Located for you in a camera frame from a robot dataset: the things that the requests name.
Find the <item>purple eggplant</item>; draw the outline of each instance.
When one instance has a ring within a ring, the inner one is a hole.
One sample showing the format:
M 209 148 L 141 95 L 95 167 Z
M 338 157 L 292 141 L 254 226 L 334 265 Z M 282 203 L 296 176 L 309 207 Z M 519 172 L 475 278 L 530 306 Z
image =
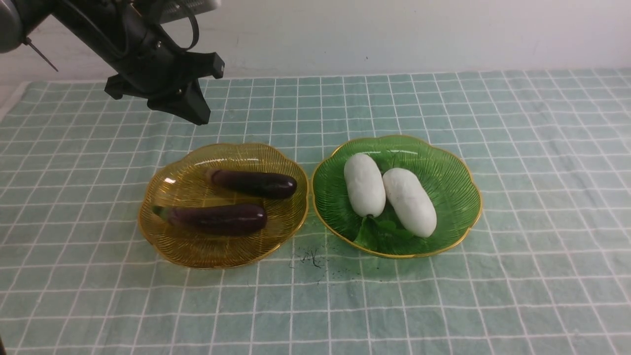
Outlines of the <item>purple eggplant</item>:
M 151 210 L 172 226 L 218 236 L 246 236 L 268 222 L 265 209 L 251 203 L 199 208 L 153 206 Z
M 228 190 L 274 200 L 291 197 L 298 187 L 293 177 L 273 172 L 208 169 L 206 180 Z

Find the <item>green leaf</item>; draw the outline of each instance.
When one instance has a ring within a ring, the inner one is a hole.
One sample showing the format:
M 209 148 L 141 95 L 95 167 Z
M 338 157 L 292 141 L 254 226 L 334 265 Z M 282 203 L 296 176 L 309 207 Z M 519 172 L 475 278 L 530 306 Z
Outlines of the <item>green leaf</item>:
M 355 244 L 372 251 L 379 251 L 379 236 L 375 233 L 373 219 L 364 217 Z
M 396 223 L 391 220 L 374 220 L 375 227 L 380 229 L 382 232 L 392 234 L 395 238 L 401 239 L 412 239 L 417 238 L 412 232 L 407 231 L 406 229 L 400 229 L 397 227 Z

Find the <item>scalloped plate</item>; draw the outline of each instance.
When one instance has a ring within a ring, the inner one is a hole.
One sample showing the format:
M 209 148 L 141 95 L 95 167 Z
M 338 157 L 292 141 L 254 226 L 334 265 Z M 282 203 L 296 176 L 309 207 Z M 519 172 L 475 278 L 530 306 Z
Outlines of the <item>scalloped plate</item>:
M 232 193 L 204 181 L 209 167 L 286 174 L 296 179 L 298 189 L 287 200 Z M 172 263 L 193 268 L 236 267 L 268 256 L 289 240 L 307 218 L 308 196 L 305 171 L 277 149 L 258 143 L 208 145 L 155 174 L 147 187 L 138 225 L 157 252 Z M 209 207 L 244 202 L 261 204 L 268 213 L 268 223 L 260 232 L 242 238 L 178 230 L 151 212 L 152 205 Z
M 346 191 L 344 164 L 357 153 L 371 156 L 382 174 L 400 167 L 418 176 L 436 208 L 437 227 L 429 238 L 406 232 L 389 203 L 374 220 L 355 214 Z M 412 136 L 346 142 L 316 167 L 311 183 L 315 212 L 324 225 L 354 247 L 386 258 L 430 256 L 449 250 L 463 241 L 482 213 L 482 195 L 464 162 Z

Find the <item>white radish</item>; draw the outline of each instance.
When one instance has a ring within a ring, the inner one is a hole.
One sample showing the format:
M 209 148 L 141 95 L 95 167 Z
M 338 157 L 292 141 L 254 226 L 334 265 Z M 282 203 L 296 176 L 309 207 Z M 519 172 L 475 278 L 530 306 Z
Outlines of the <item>white radish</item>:
M 419 237 L 431 236 L 436 230 L 436 209 L 416 175 L 396 167 L 384 174 L 383 182 L 403 227 Z
M 386 206 L 386 189 L 377 163 L 355 154 L 344 164 L 344 180 L 353 211 L 361 217 L 379 216 Z

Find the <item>tablecloth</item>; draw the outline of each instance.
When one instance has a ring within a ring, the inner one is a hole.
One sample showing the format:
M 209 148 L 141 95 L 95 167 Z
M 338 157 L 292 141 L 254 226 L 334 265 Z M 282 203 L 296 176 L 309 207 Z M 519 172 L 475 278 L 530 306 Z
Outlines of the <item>tablecloth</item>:
M 631 354 L 631 69 L 201 80 L 195 126 L 103 83 L 36 82 L 0 122 L 11 355 Z M 403 133 L 461 157 L 483 216 L 441 255 L 361 253 L 311 213 L 263 261 L 193 270 L 136 225 L 160 167 L 216 142 L 310 174 Z

